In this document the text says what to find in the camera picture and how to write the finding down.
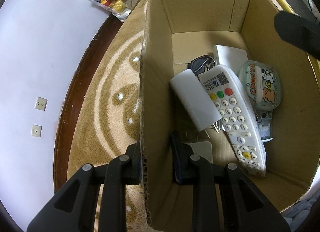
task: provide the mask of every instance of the wooden baseboard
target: wooden baseboard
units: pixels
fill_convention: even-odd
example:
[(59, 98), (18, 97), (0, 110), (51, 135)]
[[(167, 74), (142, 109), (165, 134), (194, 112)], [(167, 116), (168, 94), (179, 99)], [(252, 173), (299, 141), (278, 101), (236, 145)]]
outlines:
[(84, 53), (71, 81), (61, 111), (54, 148), (53, 184), (55, 192), (60, 189), (67, 180), (68, 161), (73, 134), (84, 96), (102, 57), (121, 26), (122, 22), (115, 16), (110, 15), (107, 18)]

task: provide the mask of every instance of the green button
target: green button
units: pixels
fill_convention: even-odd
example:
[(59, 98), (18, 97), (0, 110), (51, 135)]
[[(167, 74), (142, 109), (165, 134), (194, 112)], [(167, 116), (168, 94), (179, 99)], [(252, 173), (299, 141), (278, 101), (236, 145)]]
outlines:
[(221, 98), (221, 99), (224, 97), (224, 95), (223, 95), (223, 92), (222, 92), (222, 91), (218, 91), (218, 92), (217, 92), (217, 95), (218, 95), (218, 97), (219, 97), (219, 98)]

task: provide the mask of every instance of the plastic bag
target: plastic bag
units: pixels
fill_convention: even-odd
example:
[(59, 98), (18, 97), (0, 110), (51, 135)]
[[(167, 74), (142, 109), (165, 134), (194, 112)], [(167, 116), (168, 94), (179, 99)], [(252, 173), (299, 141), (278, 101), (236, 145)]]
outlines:
[(123, 0), (89, 0), (94, 4), (110, 11), (114, 14), (120, 21), (124, 22), (129, 13), (131, 12), (130, 8)]

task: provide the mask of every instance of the beige patterned rug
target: beige patterned rug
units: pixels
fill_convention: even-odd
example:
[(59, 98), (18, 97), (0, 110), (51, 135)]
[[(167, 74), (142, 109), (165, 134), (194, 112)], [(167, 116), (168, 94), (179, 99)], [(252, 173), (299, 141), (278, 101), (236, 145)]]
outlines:
[[(139, 72), (148, 0), (141, 0), (110, 44), (84, 99), (73, 137), (68, 179), (85, 163), (104, 165), (138, 140)], [(154, 231), (147, 225), (142, 185), (127, 186), (128, 231)], [(98, 231), (102, 190), (95, 220)]]

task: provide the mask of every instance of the cartoon bear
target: cartoon bear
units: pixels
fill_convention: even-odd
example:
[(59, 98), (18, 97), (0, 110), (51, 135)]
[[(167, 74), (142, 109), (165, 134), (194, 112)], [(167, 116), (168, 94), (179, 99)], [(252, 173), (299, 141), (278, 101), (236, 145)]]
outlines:
[(270, 83), (273, 83), (273, 73), (268, 70), (261, 69), (262, 79), (268, 80)]
[(275, 102), (275, 91), (269, 90), (266, 87), (263, 88), (263, 100), (265, 102), (270, 101), (270, 102), (274, 103)]

